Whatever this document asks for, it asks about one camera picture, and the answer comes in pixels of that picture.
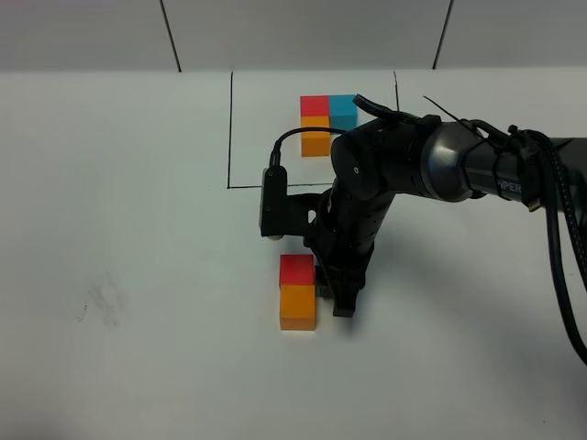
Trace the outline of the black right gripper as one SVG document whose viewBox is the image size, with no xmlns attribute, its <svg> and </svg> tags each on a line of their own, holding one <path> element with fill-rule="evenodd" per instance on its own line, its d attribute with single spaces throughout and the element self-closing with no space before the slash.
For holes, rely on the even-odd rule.
<svg viewBox="0 0 587 440">
<path fill-rule="evenodd" d="M 353 317 L 375 237 L 394 196 L 394 192 L 383 190 L 361 200 L 341 181 L 335 181 L 321 195 L 312 222 L 316 235 L 306 237 L 304 245 L 314 252 L 325 272 L 334 316 Z"/>
</svg>

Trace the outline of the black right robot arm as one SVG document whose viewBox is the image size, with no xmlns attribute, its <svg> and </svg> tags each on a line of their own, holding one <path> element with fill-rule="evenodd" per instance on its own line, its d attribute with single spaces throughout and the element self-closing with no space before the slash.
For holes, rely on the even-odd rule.
<svg viewBox="0 0 587 440">
<path fill-rule="evenodd" d="M 449 203 L 496 195 L 545 208 L 549 238 L 558 231 L 555 214 L 564 214 L 578 264 L 586 263 L 582 138 L 392 113 L 337 137 L 331 159 L 335 180 L 320 201 L 311 248 L 336 316 L 354 314 L 375 237 L 398 194 Z"/>
</svg>

